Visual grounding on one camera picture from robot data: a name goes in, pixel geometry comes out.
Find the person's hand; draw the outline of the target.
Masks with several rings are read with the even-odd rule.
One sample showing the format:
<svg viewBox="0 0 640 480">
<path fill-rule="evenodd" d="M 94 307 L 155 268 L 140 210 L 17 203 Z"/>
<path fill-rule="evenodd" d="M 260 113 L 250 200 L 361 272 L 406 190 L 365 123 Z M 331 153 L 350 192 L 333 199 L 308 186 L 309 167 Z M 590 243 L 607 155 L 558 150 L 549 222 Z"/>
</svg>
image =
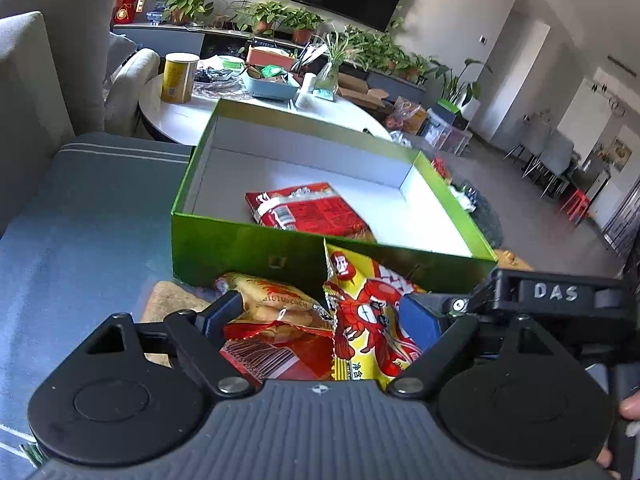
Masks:
<svg viewBox="0 0 640 480">
<path fill-rule="evenodd" d="M 639 469 L 639 393 L 636 391 L 618 404 L 612 434 L 600 451 L 597 463 L 616 479 L 635 479 Z"/>
</svg>

